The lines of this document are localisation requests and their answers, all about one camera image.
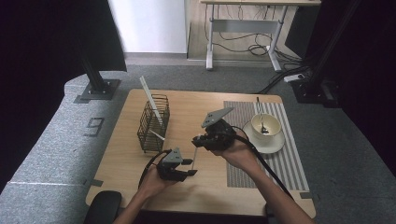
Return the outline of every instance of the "hand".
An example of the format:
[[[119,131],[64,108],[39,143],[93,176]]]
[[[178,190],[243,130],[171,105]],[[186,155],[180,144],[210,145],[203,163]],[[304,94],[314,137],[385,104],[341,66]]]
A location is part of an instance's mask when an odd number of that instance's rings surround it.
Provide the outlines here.
[[[150,198],[159,194],[167,187],[176,184],[176,182],[161,179],[157,167],[151,165],[136,194],[142,194],[145,198]]]
[[[236,134],[247,138],[245,134],[240,131],[238,131]],[[257,163],[256,156],[253,154],[251,149],[245,143],[236,139],[233,141],[233,145],[224,151],[217,150],[212,151],[212,153],[216,156],[221,156],[232,166],[242,169],[245,172],[255,168],[261,169]]]

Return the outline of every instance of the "power strip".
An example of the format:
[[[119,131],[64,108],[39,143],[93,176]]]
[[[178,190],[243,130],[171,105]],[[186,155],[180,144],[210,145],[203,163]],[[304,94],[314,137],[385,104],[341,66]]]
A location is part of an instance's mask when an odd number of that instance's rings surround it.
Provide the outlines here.
[[[285,82],[291,82],[291,81],[295,81],[295,80],[302,80],[304,78],[305,78],[305,76],[303,74],[297,74],[297,75],[284,77],[283,79],[285,80]]]

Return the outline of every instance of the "wooden desk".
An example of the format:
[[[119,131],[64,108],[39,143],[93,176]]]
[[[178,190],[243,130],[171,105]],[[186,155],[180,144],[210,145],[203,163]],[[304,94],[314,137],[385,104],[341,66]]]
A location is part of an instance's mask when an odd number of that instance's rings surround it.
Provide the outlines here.
[[[209,42],[206,52],[206,69],[213,69],[213,32],[229,33],[259,33],[274,34],[271,45],[267,46],[268,56],[275,71],[282,71],[274,53],[279,39],[283,21],[285,20],[288,6],[319,6],[320,0],[200,0],[200,3],[212,5],[209,18]],[[283,6],[282,13],[277,21],[249,21],[249,20],[221,20],[215,19],[215,5],[254,5],[254,6]]]
[[[184,159],[192,159],[195,150],[191,139],[204,133],[201,124],[207,114],[222,109],[224,101],[282,103],[279,96],[194,91],[151,91],[165,94],[169,99],[170,120],[163,149],[179,147]],[[91,186],[86,203],[102,190],[116,190],[122,194],[121,206],[126,206],[137,191],[143,168],[155,153],[144,153],[139,145],[137,129],[147,96],[143,90],[130,91],[119,120],[110,138],[95,180],[101,187]],[[178,170],[191,167],[180,165]],[[263,216],[265,200],[257,189],[228,188],[226,161],[199,148],[194,169],[195,176],[177,183],[147,202],[144,209],[208,214]],[[292,190],[297,204],[311,217],[316,215],[311,199],[302,199],[300,191]]]

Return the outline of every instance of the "spoon in bowl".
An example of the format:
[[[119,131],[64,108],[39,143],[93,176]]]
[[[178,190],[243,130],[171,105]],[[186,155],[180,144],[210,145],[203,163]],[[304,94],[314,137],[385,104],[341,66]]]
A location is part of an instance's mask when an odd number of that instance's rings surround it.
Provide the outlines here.
[[[257,108],[259,109],[260,120],[262,121],[262,104],[260,103],[259,97],[257,97]],[[268,134],[268,130],[264,127],[264,123],[262,122],[261,133]]]

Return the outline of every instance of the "placemat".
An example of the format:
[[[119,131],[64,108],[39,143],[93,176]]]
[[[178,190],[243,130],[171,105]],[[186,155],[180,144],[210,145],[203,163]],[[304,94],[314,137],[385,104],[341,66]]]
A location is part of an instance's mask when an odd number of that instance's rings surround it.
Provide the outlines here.
[[[254,102],[225,101],[224,107],[234,107],[234,110],[226,115],[224,119],[231,125],[241,129],[255,114],[259,114],[257,104]],[[263,113],[271,114],[280,121],[286,139],[282,149],[276,153],[262,154],[262,157],[287,189],[309,190],[285,107],[283,104],[262,103],[262,108]],[[227,163],[227,186],[231,188],[256,188],[254,182],[245,172],[231,166],[229,163]]]

